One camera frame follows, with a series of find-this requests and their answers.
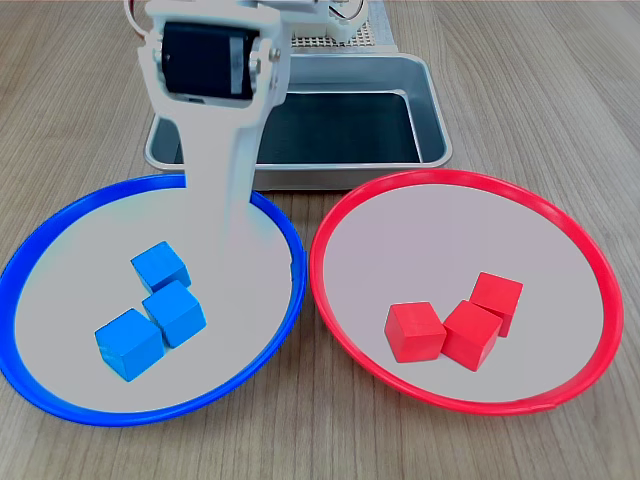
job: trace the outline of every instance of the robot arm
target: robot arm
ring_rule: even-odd
[[[361,3],[351,13],[344,0],[147,4],[140,67],[156,114],[180,134],[189,235],[209,239],[214,255],[248,208],[265,123],[286,98],[294,32],[345,41],[366,21],[366,0],[352,1]]]

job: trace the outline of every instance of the wooden table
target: wooden table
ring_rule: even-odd
[[[60,421],[0,382],[0,478],[640,478],[640,4],[393,1],[428,61],[449,167],[556,203],[619,277],[608,373],[548,414],[476,418],[401,396],[354,364],[311,295],[273,360],[225,399],[133,429]],[[0,2],[0,262],[97,188],[150,174],[152,119],[120,1]],[[276,194],[307,248],[339,195]]]

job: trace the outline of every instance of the blue cube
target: blue cube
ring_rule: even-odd
[[[102,359],[127,382],[164,356],[162,332],[131,309],[95,333]]]
[[[155,293],[173,281],[191,285],[187,267],[167,242],[160,242],[131,260],[133,268],[149,293]]]
[[[183,344],[207,325],[200,303],[177,280],[143,300],[142,305],[171,348]]]

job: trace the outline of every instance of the wooden block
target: wooden block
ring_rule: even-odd
[[[444,322],[442,353],[476,372],[493,350],[501,326],[500,317],[463,300]]]
[[[143,300],[142,305],[171,348],[182,345],[207,325],[200,303],[179,280]]]
[[[134,309],[100,328],[95,337],[102,359],[127,382],[164,356],[162,332]]]
[[[521,293],[521,283],[482,272],[469,301],[500,317],[502,327],[498,335],[506,337],[509,335]]]
[[[179,280],[191,286],[187,267],[167,242],[160,242],[131,260],[140,280],[149,293],[155,293]]]
[[[438,315],[428,302],[392,305],[385,334],[400,363],[438,358],[446,337]]]

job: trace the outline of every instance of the blue rim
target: blue rim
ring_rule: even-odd
[[[22,363],[14,329],[18,302],[31,271],[53,241],[78,219],[108,203],[153,190],[185,186],[184,174],[161,174],[127,180],[98,190],[49,218],[11,258],[0,277],[0,370],[13,388],[31,404],[56,417],[84,425],[130,427],[165,421],[193,412],[231,393],[262,368],[284,343],[302,308],[307,285],[307,255],[286,215],[265,197],[252,192],[251,203],[273,220],[287,240],[292,258],[293,288],[284,320],[271,342],[235,377],[200,397],[172,407],[148,412],[107,413],[78,407],[58,398],[42,387]]]

